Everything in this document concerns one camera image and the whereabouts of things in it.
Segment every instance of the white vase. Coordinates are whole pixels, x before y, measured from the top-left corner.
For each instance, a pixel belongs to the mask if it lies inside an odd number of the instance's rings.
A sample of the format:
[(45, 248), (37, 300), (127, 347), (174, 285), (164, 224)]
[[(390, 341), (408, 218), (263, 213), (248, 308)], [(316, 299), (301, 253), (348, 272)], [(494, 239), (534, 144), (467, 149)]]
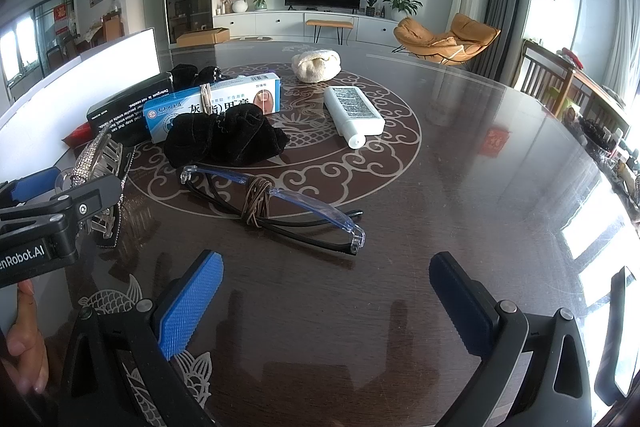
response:
[(237, 0), (235, 3), (233, 3), (233, 6), (232, 6), (234, 13), (246, 12), (248, 7), (249, 5), (246, 3), (245, 0)]
[(407, 14), (401, 11), (396, 10), (395, 8), (391, 10), (391, 18), (396, 22), (400, 22), (402, 19), (407, 17)]

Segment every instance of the black box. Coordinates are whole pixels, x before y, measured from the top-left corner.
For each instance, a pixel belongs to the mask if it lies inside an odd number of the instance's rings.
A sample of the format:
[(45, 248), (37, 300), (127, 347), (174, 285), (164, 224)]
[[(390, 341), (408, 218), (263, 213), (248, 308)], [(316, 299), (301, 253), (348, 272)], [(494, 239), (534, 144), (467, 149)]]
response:
[(89, 108), (86, 119), (94, 135), (109, 125), (111, 139), (124, 147), (133, 147), (151, 138), (142, 114), (145, 102), (172, 92), (171, 73), (156, 74), (98, 102)]

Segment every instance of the blue gripper pad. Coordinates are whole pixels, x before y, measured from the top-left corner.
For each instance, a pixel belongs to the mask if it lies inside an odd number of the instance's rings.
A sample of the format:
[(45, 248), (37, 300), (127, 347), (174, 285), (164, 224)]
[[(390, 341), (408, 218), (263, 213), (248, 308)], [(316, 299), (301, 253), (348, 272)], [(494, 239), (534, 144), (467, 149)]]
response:
[(494, 348), (499, 315), (495, 300), (471, 280), (449, 252), (437, 253), (429, 263), (429, 282), (470, 355), (489, 356)]
[(187, 347), (222, 282), (222, 273), (222, 256), (204, 250), (158, 302), (153, 317), (154, 330), (167, 360)]
[(58, 174), (60, 169), (51, 167), (19, 179), (15, 182), (14, 190), (11, 191), (13, 200), (16, 203), (26, 203), (36, 196), (53, 190), (56, 187)]

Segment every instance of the black cloth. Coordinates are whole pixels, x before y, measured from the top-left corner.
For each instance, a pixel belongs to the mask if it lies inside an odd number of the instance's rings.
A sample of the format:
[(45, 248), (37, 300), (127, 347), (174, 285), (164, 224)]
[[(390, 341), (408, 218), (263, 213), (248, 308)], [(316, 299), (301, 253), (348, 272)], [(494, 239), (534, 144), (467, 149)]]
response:
[(202, 84), (214, 84), (221, 80), (220, 68), (207, 66), (200, 73), (198, 68), (191, 64), (178, 64), (169, 71), (174, 78), (174, 90), (182, 91), (190, 87), (198, 87)]
[(176, 116), (164, 155), (174, 168), (201, 161), (242, 167), (281, 154), (287, 143), (289, 137), (257, 105), (241, 103), (222, 114)]

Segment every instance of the round table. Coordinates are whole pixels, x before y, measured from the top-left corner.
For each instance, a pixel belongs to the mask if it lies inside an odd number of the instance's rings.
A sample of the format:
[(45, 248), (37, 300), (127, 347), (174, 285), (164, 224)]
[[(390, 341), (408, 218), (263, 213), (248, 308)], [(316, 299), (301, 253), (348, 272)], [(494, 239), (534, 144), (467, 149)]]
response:
[[(288, 126), (290, 148), (239, 170), (362, 209), (367, 237), (358, 255), (222, 216), (180, 187), (161, 147), (144, 144), (125, 187), (117, 248), (84, 238), (81, 260), (66, 270), (74, 311), (58, 313), (58, 344), (81, 305), (108, 311), (155, 299), (203, 249), (214, 250), (223, 281), (179, 370), (221, 425), (433, 425), (479, 363), (429, 283), (431, 257), (447, 250), (498, 300), (535, 314), (571, 309), (593, 388), (610, 277), (625, 264), (640, 273), (638, 236), (593, 161), (535, 99), (376, 46), (337, 47), (343, 71), (335, 82), (364, 86), (388, 119), (385, 136), (348, 150), (316, 96), (321, 86), (297, 85), (287, 66), (317, 48), (227, 42), (215, 52), (181, 49), (173, 60), (283, 78), (283, 110), (271, 118)], [(314, 237), (344, 242), (328, 227)], [(493, 425), (525, 370), (521, 360)], [(608, 408), (595, 394), (592, 402), (595, 423)]]

